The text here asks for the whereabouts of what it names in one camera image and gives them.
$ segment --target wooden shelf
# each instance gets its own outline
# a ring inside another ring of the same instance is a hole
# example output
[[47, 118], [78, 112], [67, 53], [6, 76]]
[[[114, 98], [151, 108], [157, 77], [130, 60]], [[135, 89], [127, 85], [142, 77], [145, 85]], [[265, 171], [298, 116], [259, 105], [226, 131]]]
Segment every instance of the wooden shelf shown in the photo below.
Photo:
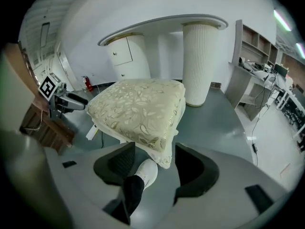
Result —
[[243, 41], [258, 47], [259, 34], [252, 30], [251, 28], [243, 25]]
[[254, 105], [254, 97], [251, 97], [249, 95], [246, 95], [244, 94], [242, 96], [242, 99], [239, 101], [240, 103], [243, 103], [243, 104], [251, 104], [251, 105]]
[[255, 50], [261, 52], [261, 53], [264, 54], [265, 56], [269, 56], [267, 53], [265, 53], [264, 51], [262, 51], [262, 50], [260, 50], [259, 48], [255, 47], [255, 46], [252, 45], [251, 43], [248, 43], [248, 42], [245, 42], [245, 41], [243, 41], [243, 43], [246, 44], [246, 45], [248, 45], [248, 46], [250, 46], [250, 47], [252, 47], [253, 49], [255, 49]]
[[268, 65], [272, 65], [272, 66], [274, 66], [275, 64], [274, 63], [272, 63], [271, 61], [269, 61], [268, 60], [268, 63], [267, 63]]
[[270, 55], [268, 61], [270, 61], [273, 65], [275, 64], [276, 61], [276, 56], [277, 56], [277, 48], [271, 44], [270, 48]]
[[271, 43], [265, 37], [259, 35], [258, 49], [266, 53], [266, 55], [269, 55], [270, 47], [271, 47]]

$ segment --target cable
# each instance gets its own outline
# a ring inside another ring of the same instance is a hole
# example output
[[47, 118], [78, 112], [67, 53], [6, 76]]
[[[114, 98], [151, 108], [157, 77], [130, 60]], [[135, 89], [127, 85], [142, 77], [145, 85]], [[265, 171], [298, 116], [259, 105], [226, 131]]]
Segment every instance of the cable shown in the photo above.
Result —
[[268, 111], [268, 110], [270, 109], [270, 107], [271, 107], [270, 105], [267, 105], [267, 104], [266, 104], [265, 106], [267, 106], [268, 109], [267, 109], [266, 112], [263, 114], [263, 116], [267, 113], [267, 111]]
[[101, 148], [103, 148], [104, 147], [104, 137], [103, 137], [103, 132], [102, 132], [102, 147]]
[[257, 153], [256, 154], [256, 167], [258, 167], [258, 156], [257, 156]]
[[264, 91], [263, 99], [262, 99], [262, 102], [261, 102], [261, 106], [260, 106], [260, 110], [259, 110], [258, 119], [257, 119], [257, 121], [256, 121], [256, 123], [255, 123], [255, 126], [254, 126], [253, 130], [252, 130], [252, 136], [251, 136], [251, 138], [252, 138], [252, 145], [254, 145], [254, 142], [253, 142], [253, 131], [255, 130], [256, 125], [257, 125], [257, 122], [259, 121], [259, 119], [260, 119], [260, 117], [261, 117], [261, 110], [262, 110], [262, 105], [263, 105], [264, 97], [265, 97], [265, 91]]
[[24, 127], [23, 129], [38, 132], [41, 127], [41, 123], [42, 123], [42, 114], [43, 114], [43, 111], [41, 111], [41, 118], [40, 118], [40, 123], [39, 123], [38, 127]]
[[[277, 76], [276, 76], [276, 74], [274, 74], [274, 80], [273, 80], [273, 82], [272, 82], [272, 84], [271, 84], [271, 86], [273, 86], [273, 87], [272, 87], [272, 89], [270, 90], [270, 94], [269, 94], [269, 96], [268, 96], [267, 99], [269, 99], [269, 97], [271, 96], [271, 94], [275, 94], [276, 92], [278, 92], [277, 90], [274, 92], [276, 78], [277, 78]], [[256, 99], [258, 98], [258, 96], [259, 96], [260, 94], [262, 94], [263, 92], [265, 92], [265, 87], [266, 87], [266, 86], [264, 86], [263, 90], [262, 90], [262, 91], [254, 98], [254, 100], [253, 100], [254, 107], [257, 108], [257, 109], [261, 109], [261, 108], [263, 108], [263, 107], [265, 107], [265, 106], [267, 105], [267, 103], [266, 103], [264, 106], [260, 106], [260, 107], [257, 107], [257, 106], [255, 105], [255, 101], [256, 101]]]

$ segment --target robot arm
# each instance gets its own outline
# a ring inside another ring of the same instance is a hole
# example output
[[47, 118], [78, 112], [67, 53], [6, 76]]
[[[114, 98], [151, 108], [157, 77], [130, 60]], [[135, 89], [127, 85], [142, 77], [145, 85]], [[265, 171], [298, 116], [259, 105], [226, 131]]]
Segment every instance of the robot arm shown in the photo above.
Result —
[[67, 84], [53, 73], [46, 76], [38, 91], [48, 101], [49, 115], [52, 120], [61, 117], [61, 114], [71, 113], [74, 110], [83, 110], [88, 100], [77, 94], [67, 91]]

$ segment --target cabinet door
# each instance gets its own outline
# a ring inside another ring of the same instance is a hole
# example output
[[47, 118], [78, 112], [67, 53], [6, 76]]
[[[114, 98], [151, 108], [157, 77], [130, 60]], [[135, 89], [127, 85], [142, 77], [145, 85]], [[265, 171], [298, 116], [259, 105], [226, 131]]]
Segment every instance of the cabinet door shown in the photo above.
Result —
[[126, 37], [110, 43], [107, 46], [107, 52], [113, 66], [132, 61]]

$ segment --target white column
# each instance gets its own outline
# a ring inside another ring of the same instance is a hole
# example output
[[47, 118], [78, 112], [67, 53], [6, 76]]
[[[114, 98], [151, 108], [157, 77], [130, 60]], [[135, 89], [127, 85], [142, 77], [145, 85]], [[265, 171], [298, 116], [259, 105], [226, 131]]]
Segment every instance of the white column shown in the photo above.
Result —
[[183, 80], [186, 104], [201, 106], [212, 81], [218, 29], [192, 23], [183, 27]]

